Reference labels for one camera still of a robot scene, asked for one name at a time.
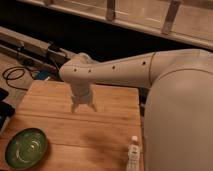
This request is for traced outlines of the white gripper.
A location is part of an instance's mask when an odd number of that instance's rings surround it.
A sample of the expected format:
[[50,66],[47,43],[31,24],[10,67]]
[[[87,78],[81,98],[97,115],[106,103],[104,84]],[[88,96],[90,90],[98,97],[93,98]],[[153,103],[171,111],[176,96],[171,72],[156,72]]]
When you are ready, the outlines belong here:
[[97,112],[95,104],[91,103],[93,99],[93,93],[89,83],[73,83],[70,85],[72,91],[73,104],[71,105],[71,112],[75,113],[79,104],[88,104],[88,106]]

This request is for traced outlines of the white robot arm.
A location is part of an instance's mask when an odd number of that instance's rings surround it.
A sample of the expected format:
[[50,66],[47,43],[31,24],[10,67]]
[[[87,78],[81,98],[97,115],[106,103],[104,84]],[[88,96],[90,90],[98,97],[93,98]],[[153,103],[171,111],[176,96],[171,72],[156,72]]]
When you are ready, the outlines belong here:
[[170,50],[108,62],[79,53],[59,75],[70,84],[73,108],[93,104],[92,83],[149,90],[145,171],[213,171],[213,52]]

